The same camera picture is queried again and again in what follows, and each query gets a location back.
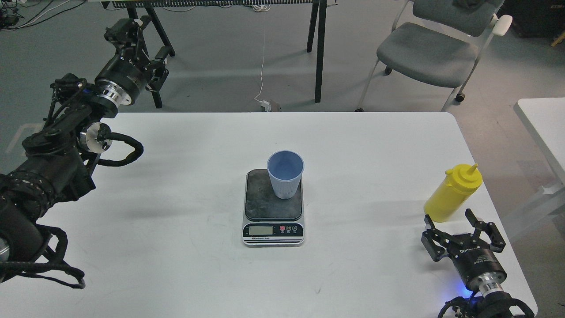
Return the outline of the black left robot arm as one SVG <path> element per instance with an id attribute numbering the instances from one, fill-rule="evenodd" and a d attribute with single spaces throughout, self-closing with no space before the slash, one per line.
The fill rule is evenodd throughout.
<path id="1" fill-rule="evenodd" d="M 157 19 L 151 15 L 120 19 L 105 31 L 115 55 L 93 83 L 65 74 L 50 85 L 53 94 L 44 127 L 23 141 L 26 161 L 1 175 L 1 280 L 15 276 L 44 278 L 59 270 L 75 284 L 52 281 L 71 288 L 85 288 L 85 274 L 64 261 L 68 237 L 61 228 L 40 225 L 37 220 L 56 203 L 77 201 L 95 189 L 97 166 L 123 167 L 143 154 L 133 137 L 111 131 L 103 118 L 117 116 L 121 105 L 132 105 L 141 91 L 152 94 L 155 106 L 169 74 L 163 46 L 150 59 L 143 31 Z"/>

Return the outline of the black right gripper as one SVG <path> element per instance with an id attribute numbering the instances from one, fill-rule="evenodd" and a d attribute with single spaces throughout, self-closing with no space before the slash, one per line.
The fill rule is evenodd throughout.
<path id="1" fill-rule="evenodd" d="M 464 215 L 474 232 L 455 237 L 436 229 L 431 217 L 425 215 L 422 245 L 434 262 L 449 255 L 467 290 L 482 294 L 501 292 L 507 273 L 494 254 L 501 253 L 506 242 L 494 222 L 479 220 L 470 208 Z M 480 238 L 482 233 L 486 233 L 490 243 Z"/>

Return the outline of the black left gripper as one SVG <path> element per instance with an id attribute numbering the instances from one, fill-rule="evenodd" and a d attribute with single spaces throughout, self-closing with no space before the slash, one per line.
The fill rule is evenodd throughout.
<path id="1" fill-rule="evenodd" d="M 159 92 L 168 77 L 167 57 L 171 46 L 159 49 L 153 60 L 143 38 L 143 30 L 150 18 L 122 18 L 111 28 L 105 29 L 104 38 L 116 48 L 109 60 L 95 78 L 100 90 L 97 98 L 107 105 L 133 105 L 146 88 Z"/>

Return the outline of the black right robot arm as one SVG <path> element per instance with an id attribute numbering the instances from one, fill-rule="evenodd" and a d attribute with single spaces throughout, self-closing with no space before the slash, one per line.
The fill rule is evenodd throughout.
<path id="1" fill-rule="evenodd" d="M 438 317 L 451 308 L 456 318 L 533 318 L 535 314 L 525 302 L 502 288 L 507 273 L 494 254 L 502 252 L 506 242 L 497 226 L 479 220 L 471 209 L 465 216 L 473 233 L 450 235 L 438 230 L 429 215 L 424 217 L 422 245 L 435 262 L 449 258 L 465 288 L 472 292 L 468 298 L 458 296 L 447 301 Z"/>

